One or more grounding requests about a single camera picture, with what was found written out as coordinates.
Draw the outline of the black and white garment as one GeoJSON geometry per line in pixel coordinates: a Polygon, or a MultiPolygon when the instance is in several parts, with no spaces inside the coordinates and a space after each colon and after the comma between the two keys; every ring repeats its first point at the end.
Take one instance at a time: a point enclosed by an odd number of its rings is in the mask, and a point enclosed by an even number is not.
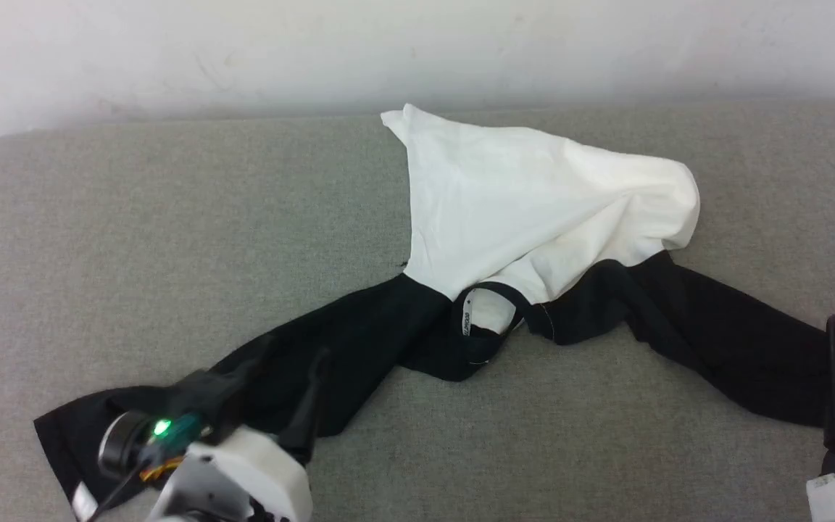
{"type": "MultiPolygon", "coordinates": [[[[259,338],[274,337],[239,427],[275,440],[322,348],[331,351],[331,370],[318,437],[341,433],[396,366],[461,382],[490,363],[520,324],[570,346],[625,323],[637,340],[750,412],[824,430],[826,330],[670,257],[689,244],[700,211],[683,163],[530,128],[457,123],[411,104],[381,119],[407,152],[404,271],[278,326],[213,366],[230,370],[259,338]]],[[[123,484],[97,465],[103,436],[123,413],[170,416],[172,386],[89,394],[34,422],[78,522],[96,522],[143,489],[162,490],[175,472],[123,484]]]]}

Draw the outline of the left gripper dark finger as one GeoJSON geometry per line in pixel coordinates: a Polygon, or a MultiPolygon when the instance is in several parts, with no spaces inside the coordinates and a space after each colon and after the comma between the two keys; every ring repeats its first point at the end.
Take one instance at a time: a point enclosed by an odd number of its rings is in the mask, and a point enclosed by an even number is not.
{"type": "Polygon", "coordinates": [[[198,437],[227,437],[242,424],[246,397],[261,379],[275,349],[272,335],[259,338],[227,371],[196,370],[173,384],[170,419],[195,424],[198,437]]]}
{"type": "Polygon", "coordinates": [[[322,348],[312,361],[308,384],[291,417],[275,436],[279,448],[287,452],[299,465],[308,465],[314,455],[320,416],[325,401],[323,392],[331,370],[331,351],[322,348]]]}

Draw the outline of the grey fabric sofa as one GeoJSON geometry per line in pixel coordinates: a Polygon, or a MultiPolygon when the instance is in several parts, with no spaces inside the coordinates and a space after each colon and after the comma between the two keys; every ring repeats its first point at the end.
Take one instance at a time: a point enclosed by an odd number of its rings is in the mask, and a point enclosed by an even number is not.
{"type": "MultiPolygon", "coordinates": [[[[676,262],[835,313],[835,99],[452,119],[686,163],[702,207],[676,262]]],[[[0,522],[75,522],[38,416],[175,382],[408,255],[407,156],[377,115],[0,138],[0,522]]],[[[567,348],[520,329],[463,383],[392,371],[311,477],[325,522],[810,522],[823,455],[626,327],[567,348]]]]}

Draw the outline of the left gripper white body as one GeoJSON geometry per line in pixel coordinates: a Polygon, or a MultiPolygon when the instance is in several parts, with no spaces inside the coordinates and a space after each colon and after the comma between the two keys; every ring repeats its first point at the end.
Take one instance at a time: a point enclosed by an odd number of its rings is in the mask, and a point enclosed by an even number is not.
{"type": "Polygon", "coordinates": [[[311,522],[304,466],[271,436],[238,427],[216,446],[194,442],[160,490],[148,522],[311,522]]]}

